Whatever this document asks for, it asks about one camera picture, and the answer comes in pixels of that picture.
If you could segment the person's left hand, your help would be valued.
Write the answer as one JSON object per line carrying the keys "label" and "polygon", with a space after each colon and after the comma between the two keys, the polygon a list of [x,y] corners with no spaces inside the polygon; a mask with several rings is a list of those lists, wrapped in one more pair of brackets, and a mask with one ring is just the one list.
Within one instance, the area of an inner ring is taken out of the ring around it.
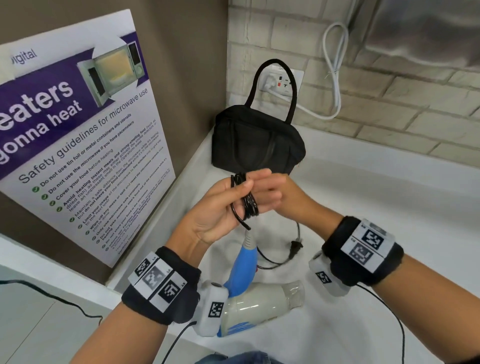
{"label": "person's left hand", "polygon": [[[242,201],[251,194],[245,191],[247,176],[274,174],[270,169],[264,168],[247,173],[245,181],[239,183],[232,183],[228,178],[218,181],[182,218],[167,245],[192,251],[200,244],[209,247],[226,236],[240,224],[238,219],[247,218]],[[280,202],[281,192],[252,196],[256,204],[257,202]]]}

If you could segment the person's right hand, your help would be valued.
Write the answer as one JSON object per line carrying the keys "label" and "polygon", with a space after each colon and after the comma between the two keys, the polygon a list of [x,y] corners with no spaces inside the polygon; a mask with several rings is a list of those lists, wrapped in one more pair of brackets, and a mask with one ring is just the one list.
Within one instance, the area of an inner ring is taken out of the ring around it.
{"label": "person's right hand", "polygon": [[274,211],[302,225],[314,226],[321,205],[307,195],[287,174],[275,173],[274,177],[281,180],[280,186],[277,187],[281,192],[281,198]]}

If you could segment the person's left forearm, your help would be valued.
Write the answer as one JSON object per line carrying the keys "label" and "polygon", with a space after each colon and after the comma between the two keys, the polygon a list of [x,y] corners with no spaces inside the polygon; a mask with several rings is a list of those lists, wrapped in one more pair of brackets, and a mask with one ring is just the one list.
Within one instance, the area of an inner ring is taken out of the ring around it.
{"label": "person's left forearm", "polygon": [[[164,246],[181,264],[197,270],[212,244],[181,223]],[[122,300],[75,353],[69,364],[153,364],[168,325],[132,309]]]}

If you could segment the person's right forearm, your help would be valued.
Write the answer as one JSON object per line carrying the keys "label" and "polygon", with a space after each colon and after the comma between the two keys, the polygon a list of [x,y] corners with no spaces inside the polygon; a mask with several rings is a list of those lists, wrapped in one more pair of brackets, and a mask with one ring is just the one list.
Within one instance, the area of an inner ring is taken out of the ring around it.
{"label": "person's right forearm", "polygon": [[[326,242],[344,216],[322,205],[317,214],[309,228]],[[405,253],[369,287],[445,364],[480,364],[480,298]]]}

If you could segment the black fabric handbag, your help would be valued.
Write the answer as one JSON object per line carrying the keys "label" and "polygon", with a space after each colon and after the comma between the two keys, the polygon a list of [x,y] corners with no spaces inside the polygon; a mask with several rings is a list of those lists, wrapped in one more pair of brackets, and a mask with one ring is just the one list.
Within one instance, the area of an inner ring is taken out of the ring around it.
{"label": "black fabric handbag", "polygon": [[[252,108],[261,72],[274,64],[284,68],[292,81],[293,94],[285,120]],[[305,143],[292,126],[297,96],[293,72],[284,61],[273,58],[261,64],[245,104],[230,106],[215,117],[212,165],[234,174],[265,168],[290,174],[306,156]]]}

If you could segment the black wristband with marker tags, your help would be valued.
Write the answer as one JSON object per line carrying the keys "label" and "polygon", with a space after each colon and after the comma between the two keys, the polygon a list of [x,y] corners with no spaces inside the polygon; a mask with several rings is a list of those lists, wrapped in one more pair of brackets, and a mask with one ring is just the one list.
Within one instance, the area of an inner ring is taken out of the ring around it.
{"label": "black wristband with marker tags", "polygon": [[330,269],[345,286],[374,286],[393,273],[404,257],[393,234],[367,219],[345,216],[322,246]]}
{"label": "black wristband with marker tags", "polygon": [[161,325],[190,321],[200,301],[201,270],[163,246],[150,252],[129,276],[122,303]]}

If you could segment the blue and white hair dryer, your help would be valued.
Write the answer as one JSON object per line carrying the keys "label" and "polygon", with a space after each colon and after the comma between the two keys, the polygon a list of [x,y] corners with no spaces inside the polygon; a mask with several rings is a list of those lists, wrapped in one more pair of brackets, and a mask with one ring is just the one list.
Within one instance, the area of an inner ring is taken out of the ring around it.
{"label": "blue and white hair dryer", "polygon": [[300,280],[284,284],[253,282],[256,271],[257,244],[251,232],[245,230],[242,247],[224,284],[228,300],[218,337],[249,330],[303,306],[305,290]]}

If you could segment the white plug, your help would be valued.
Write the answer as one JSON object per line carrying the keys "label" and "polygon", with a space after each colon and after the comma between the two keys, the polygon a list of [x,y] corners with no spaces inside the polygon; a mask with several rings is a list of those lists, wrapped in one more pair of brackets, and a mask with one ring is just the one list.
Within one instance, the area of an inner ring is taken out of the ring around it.
{"label": "white plug", "polygon": [[282,74],[270,72],[264,76],[260,83],[259,90],[263,92],[276,92],[278,93],[279,84],[281,85]]}

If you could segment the blue jeans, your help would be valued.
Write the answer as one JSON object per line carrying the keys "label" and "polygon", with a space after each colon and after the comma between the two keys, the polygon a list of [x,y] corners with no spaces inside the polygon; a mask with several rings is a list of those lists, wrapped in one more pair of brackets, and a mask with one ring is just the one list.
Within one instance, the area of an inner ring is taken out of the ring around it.
{"label": "blue jeans", "polygon": [[206,355],[194,364],[284,364],[269,354],[253,350],[244,353],[227,356],[219,352]]}

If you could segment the microwave safety poster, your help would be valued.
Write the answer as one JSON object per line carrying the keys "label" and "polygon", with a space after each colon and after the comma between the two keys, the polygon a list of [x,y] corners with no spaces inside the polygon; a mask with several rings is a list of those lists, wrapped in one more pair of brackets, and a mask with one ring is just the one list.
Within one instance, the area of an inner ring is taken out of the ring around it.
{"label": "microwave safety poster", "polygon": [[0,192],[113,268],[175,180],[130,9],[0,45]]}

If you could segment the stainless steel appliance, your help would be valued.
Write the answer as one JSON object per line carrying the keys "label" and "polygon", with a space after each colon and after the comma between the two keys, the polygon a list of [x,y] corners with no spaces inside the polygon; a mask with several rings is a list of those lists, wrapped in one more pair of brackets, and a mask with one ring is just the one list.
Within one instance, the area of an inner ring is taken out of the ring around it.
{"label": "stainless steel appliance", "polygon": [[353,49],[480,73],[480,0],[358,0]]}

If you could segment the white wall socket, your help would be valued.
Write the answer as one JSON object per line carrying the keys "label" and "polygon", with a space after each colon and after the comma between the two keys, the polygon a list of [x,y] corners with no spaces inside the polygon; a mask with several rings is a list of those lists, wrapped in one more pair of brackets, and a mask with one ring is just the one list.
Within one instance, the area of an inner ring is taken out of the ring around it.
{"label": "white wall socket", "polygon": [[287,71],[282,66],[277,64],[269,65],[261,71],[257,86],[258,90],[261,82],[263,81],[263,78],[267,76],[270,72],[282,75],[281,85],[278,84],[278,93],[275,93],[281,96],[291,98],[293,95],[291,77],[288,75]]}

